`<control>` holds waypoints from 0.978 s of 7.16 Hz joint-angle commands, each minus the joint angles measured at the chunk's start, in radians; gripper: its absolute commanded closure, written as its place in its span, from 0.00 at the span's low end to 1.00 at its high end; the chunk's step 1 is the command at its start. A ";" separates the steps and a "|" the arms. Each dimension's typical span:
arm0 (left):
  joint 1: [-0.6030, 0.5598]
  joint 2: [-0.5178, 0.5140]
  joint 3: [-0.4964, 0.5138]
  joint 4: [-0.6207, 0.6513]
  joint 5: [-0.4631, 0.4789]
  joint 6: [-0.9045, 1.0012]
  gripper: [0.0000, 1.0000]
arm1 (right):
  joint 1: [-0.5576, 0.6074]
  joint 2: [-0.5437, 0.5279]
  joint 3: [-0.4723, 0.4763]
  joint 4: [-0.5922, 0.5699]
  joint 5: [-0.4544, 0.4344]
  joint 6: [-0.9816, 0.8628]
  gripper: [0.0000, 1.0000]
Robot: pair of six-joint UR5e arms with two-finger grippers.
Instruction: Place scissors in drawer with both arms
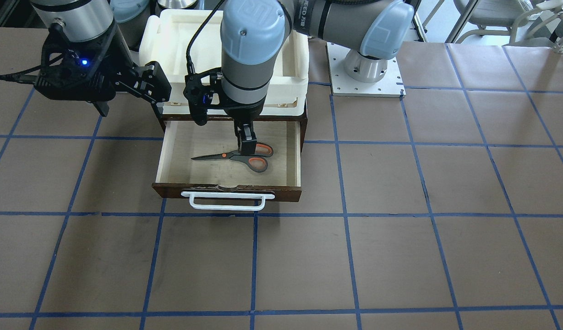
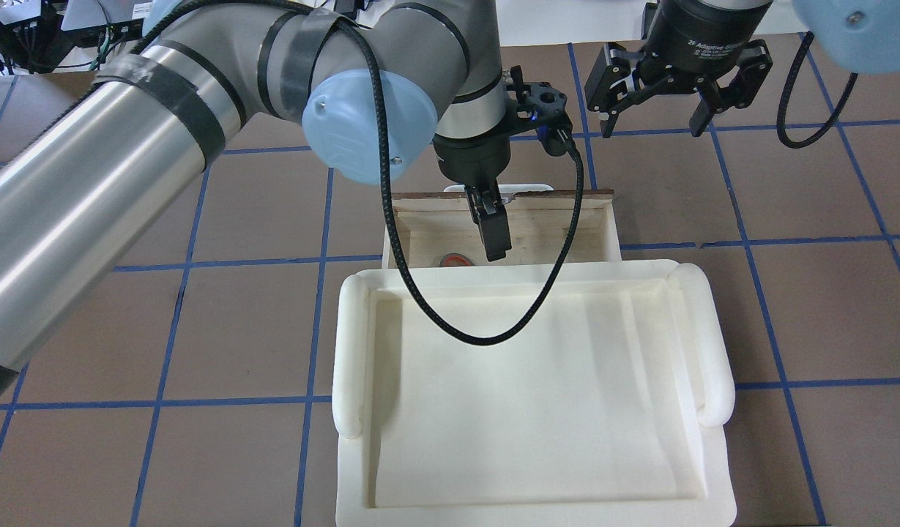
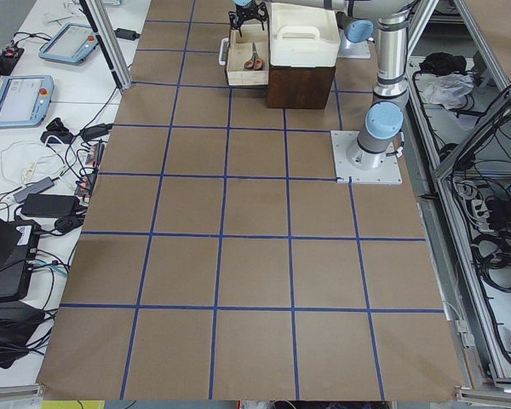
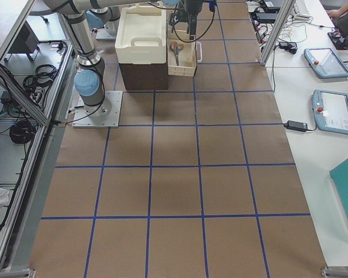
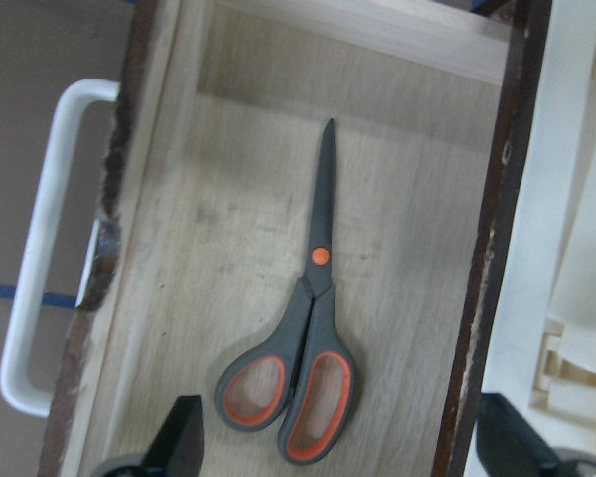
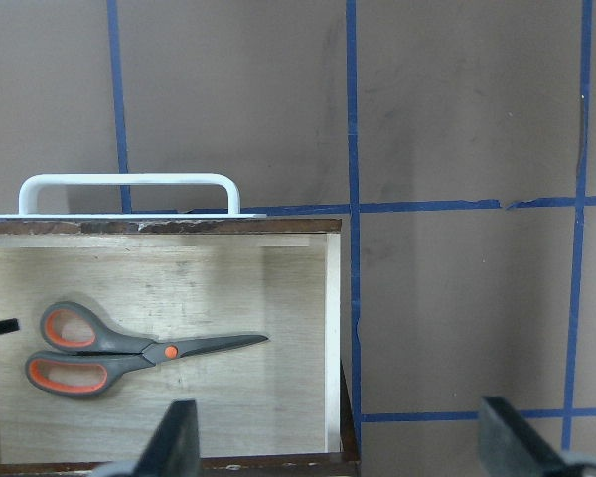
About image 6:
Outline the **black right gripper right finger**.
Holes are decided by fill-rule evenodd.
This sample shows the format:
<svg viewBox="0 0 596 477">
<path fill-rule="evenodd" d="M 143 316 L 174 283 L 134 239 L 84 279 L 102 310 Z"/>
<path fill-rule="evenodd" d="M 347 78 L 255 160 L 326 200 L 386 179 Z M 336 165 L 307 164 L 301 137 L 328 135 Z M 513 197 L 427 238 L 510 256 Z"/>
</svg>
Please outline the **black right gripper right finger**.
<svg viewBox="0 0 596 477">
<path fill-rule="evenodd" d="M 478 457 L 489 476 L 596 476 L 596 458 L 554 450 L 503 397 L 483 397 Z"/>
</svg>

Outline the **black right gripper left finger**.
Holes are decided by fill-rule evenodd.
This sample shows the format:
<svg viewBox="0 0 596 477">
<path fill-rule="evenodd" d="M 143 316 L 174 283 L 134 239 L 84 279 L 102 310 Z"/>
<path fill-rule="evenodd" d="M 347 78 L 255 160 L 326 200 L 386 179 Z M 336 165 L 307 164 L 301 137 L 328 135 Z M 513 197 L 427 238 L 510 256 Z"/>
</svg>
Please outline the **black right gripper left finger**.
<svg viewBox="0 0 596 477">
<path fill-rule="evenodd" d="M 92 476 L 201 476 L 197 404 L 173 401 L 137 461 L 97 466 Z"/>
</svg>

